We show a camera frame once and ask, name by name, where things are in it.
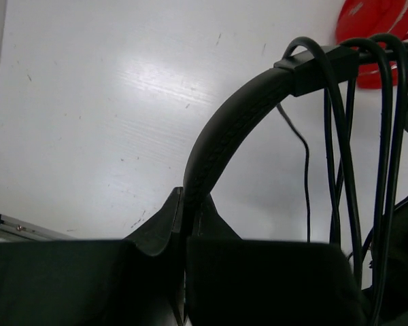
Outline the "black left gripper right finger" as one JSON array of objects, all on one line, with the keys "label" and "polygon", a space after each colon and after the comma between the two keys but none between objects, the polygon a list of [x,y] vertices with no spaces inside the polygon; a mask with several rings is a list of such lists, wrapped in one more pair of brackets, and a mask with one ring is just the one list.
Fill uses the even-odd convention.
[{"label": "black left gripper right finger", "polygon": [[362,293],[339,247],[244,240],[207,198],[186,249],[193,325],[366,325]]}]

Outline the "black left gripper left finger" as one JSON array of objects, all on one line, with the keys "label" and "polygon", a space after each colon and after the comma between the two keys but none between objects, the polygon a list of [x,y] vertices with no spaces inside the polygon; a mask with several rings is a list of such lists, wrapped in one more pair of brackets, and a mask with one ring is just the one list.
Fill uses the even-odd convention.
[{"label": "black left gripper left finger", "polygon": [[182,325],[182,195],[122,240],[0,242],[0,325]]}]

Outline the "black headphones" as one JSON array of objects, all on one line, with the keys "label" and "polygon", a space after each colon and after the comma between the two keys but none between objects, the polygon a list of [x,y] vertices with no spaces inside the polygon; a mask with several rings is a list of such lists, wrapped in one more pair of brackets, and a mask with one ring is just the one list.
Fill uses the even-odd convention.
[{"label": "black headphones", "polygon": [[[358,69],[379,66],[382,86],[373,227],[360,233],[350,147]],[[403,135],[408,133],[408,42],[389,34],[322,47],[298,37],[274,66],[242,86],[214,113],[184,174],[184,217],[197,211],[243,140],[288,96],[324,91],[324,136],[331,203],[330,245],[345,255],[362,293],[366,325],[408,325],[408,196],[396,202]]]}]

